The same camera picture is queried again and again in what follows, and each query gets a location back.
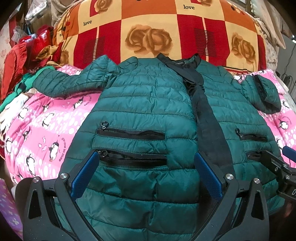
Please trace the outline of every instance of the floral blanket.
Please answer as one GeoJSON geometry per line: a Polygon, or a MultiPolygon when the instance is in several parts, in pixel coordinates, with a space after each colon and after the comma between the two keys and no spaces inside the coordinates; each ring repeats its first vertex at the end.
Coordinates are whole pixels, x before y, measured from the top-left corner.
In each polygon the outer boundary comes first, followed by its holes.
{"type": "Polygon", "coordinates": [[[81,69],[106,54],[202,59],[234,74],[266,69],[260,26],[226,0],[84,0],[66,11],[54,29],[61,63],[81,69]]]}

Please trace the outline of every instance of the black zipper trim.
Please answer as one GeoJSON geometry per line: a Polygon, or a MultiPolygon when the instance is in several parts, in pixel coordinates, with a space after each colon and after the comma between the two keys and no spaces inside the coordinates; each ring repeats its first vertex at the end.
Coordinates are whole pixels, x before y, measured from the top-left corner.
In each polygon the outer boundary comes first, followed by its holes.
{"type": "Polygon", "coordinates": [[[165,155],[158,154],[139,154],[119,150],[97,149],[100,160],[110,165],[151,168],[167,165],[165,155]]]}
{"type": "Polygon", "coordinates": [[[246,152],[246,156],[248,160],[260,161],[260,158],[262,156],[262,151],[261,150],[248,151],[246,152]]]}
{"type": "Polygon", "coordinates": [[[235,133],[239,136],[239,139],[241,141],[244,141],[244,140],[261,141],[261,142],[268,141],[266,136],[261,136],[257,134],[241,134],[238,128],[235,129],[235,133]]]}
{"type": "Polygon", "coordinates": [[[132,131],[115,128],[98,128],[97,134],[108,137],[119,137],[134,140],[164,140],[165,134],[157,131],[132,131]]]}

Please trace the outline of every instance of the zipper pull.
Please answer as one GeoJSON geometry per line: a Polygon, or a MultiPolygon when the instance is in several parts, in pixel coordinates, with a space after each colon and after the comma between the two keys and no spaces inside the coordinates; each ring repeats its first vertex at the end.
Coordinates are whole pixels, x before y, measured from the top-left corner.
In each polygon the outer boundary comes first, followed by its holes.
{"type": "Polygon", "coordinates": [[[107,150],[100,150],[100,151],[97,151],[97,153],[98,153],[101,157],[105,157],[105,156],[108,155],[107,150]]]}
{"type": "Polygon", "coordinates": [[[101,129],[102,130],[106,129],[108,126],[109,126],[109,123],[107,121],[101,122],[101,127],[102,127],[101,129]]]}
{"type": "Polygon", "coordinates": [[[240,134],[240,130],[238,128],[235,129],[235,133],[240,137],[242,138],[243,136],[240,134]]]}

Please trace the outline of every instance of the quilted jacket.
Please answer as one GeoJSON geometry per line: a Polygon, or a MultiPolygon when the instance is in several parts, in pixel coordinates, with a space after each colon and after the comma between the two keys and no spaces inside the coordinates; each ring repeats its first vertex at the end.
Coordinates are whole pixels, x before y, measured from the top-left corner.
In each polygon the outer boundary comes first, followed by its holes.
{"type": "MultiPolygon", "coordinates": [[[[280,110],[275,86],[264,78],[259,85],[254,78],[240,85],[224,68],[205,61],[196,70],[229,146],[236,178],[258,177],[269,211],[276,211],[284,201],[276,195],[275,176],[247,157],[257,150],[280,156],[271,130],[256,110],[269,114],[280,110]],[[241,140],[242,134],[264,138],[241,140]]],[[[192,237],[199,218],[200,180],[193,163],[198,125],[180,75],[157,58],[131,57],[116,65],[102,56],[78,76],[44,70],[33,86],[50,97],[104,89],[76,133],[60,171],[69,172],[91,150],[99,151],[100,165],[76,202],[103,240],[188,241],[192,237]]],[[[69,229],[58,203],[56,209],[69,229]]]]}

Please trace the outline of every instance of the cartoon penguin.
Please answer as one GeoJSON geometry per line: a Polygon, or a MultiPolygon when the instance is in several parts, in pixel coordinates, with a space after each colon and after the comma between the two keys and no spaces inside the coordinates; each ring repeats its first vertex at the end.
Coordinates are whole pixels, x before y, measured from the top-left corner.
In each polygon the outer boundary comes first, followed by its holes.
{"type": "Polygon", "coordinates": [[[18,175],[16,175],[20,180],[23,180],[24,179],[24,177],[20,174],[20,170],[18,169],[18,167],[17,167],[17,171],[18,171],[18,175]]]}
{"type": "Polygon", "coordinates": [[[83,102],[83,97],[81,99],[79,99],[73,106],[74,106],[74,109],[76,109],[78,106],[80,106],[83,102]]]}
{"type": "Polygon", "coordinates": [[[29,167],[30,173],[35,176],[35,159],[31,157],[31,154],[26,158],[26,163],[29,167]]]}
{"type": "Polygon", "coordinates": [[[285,122],[285,121],[281,121],[281,120],[279,120],[280,121],[280,123],[279,123],[279,127],[280,128],[282,128],[282,129],[284,129],[284,130],[287,130],[288,129],[288,123],[287,122],[285,122]]]}
{"type": "Polygon", "coordinates": [[[277,138],[276,142],[277,142],[279,148],[282,150],[284,146],[283,146],[283,143],[282,143],[281,139],[277,138]]]}
{"type": "Polygon", "coordinates": [[[53,161],[57,157],[58,150],[59,143],[56,141],[51,145],[51,147],[49,147],[49,161],[53,161]]]}
{"type": "Polygon", "coordinates": [[[285,100],[283,100],[283,106],[285,106],[285,107],[287,107],[287,108],[289,108],[289,109],[290,109],[290,106],[289,106],[288,102],[287,102],[287,101],[285,101],[285,100]]]}
{"type": "Polygon", "coordinates": [[[48,102],[46,105],[42,106],[43,107],[43,112],[46,112],[48,110],[49,104],[50,104],[50,102],[48,102]]]}
{"type": "Polygon", "coordinates": [[[23,108],[23,109],[21,110],[21,112],[18,114],[18,117],[19,117],[21,120],[23,120],[23,119],[25,118],[25,116],[26,116],[28,110],[29,110],[28,108],[23,108]]]}
{"type": "Polygon", "coordinates": [[[54,117],[54,113],[50,113],[42,122],[42,126],[47,129],[50,122],[52,121],[52,118],[54,117]]]}
{"type": "Polygon", "coordinates": [[[24,133],[23,133],[23,137],[24,137],[24,142],[27,140],[27,137],[28,137],[28,134],[29,134],[29,132],[31,131],[31,127],[29,127],[29,130],[28,131],[25,131],[24,133]]]}
{"type": "Polygon", "coordinates": [[[7,153],[11,153],[12,141],[9,138],[5,142],[5,148],[7,153]]]}

